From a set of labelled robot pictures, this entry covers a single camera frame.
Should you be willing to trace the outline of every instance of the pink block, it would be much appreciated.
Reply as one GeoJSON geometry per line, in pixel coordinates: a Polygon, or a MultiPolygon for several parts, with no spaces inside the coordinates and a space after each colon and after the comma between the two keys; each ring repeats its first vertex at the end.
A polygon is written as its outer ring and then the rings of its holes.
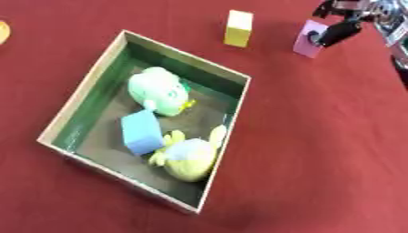
{"type": "Polygon", "coordinates": [[[308,56],[310,58],[316,57],[316,55],[321,51],[321,46],[314,46],[308,40],[308,33],[310,31],[316,31],[319,34],[323,33],[327,29],[326,25],[321,23],[308,20],[306,21],[305,26],[302,28],[301,32],[298,35],[298,39],[295,42],[293,51],[298,54],[308,56]]]}

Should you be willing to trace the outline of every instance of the orange object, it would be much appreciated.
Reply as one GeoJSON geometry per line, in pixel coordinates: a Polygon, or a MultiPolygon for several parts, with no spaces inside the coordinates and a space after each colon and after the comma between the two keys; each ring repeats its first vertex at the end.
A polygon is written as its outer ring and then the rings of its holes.
{"type": "Polygon", "coordinates": [[[10,34],[10,26],[4,21],[0,21],[0,45],[7,40],[10,34]]]}

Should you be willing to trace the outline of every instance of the blue foam block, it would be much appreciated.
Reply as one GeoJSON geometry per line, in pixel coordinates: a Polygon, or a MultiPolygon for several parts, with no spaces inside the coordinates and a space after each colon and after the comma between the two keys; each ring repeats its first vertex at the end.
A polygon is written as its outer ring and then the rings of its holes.
{"type": "Polygon", "coordinates": [[[164,147],[158,120],[149,110],[122,117],[121,126],[123,143],[137,156],[164,147]]]}

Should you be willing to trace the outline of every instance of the open box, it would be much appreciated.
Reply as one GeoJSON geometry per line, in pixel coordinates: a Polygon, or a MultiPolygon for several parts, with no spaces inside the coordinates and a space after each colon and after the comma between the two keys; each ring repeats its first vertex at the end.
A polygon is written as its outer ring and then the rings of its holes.
{"type": "Polygon", "coordinates": [[[249,76],[122,31],[37,141],[181,210],[199,213],[249,84],[249,76]],[[203,181],[177,180],[162,167],[149,166],[147,157],[132,156],[122,144],[119,119],[140,109],[127,93],[127,81],[150,66],[164,67],[188,80],[190,96],[197,100],[179,116],[160,117],[163,133],[180,129],[188,138],[208,138],[213,127],[228,128],[215,166],[203,181]]]}

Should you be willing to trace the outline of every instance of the red fabric surface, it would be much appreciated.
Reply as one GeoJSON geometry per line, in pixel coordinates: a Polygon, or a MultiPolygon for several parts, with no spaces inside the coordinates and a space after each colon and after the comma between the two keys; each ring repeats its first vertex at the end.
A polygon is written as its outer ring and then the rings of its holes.
{"type": "Polygon", "coordinates": [[[408,96],[377,33],[291,52],[320,1],[0,0],[1,232],[408,232],[408,96]],[[250,46],[222,44],[228,11],[250,46]],[[185,216],[36,143],[128,29],[253,76],[203,213],[185,216]]]}

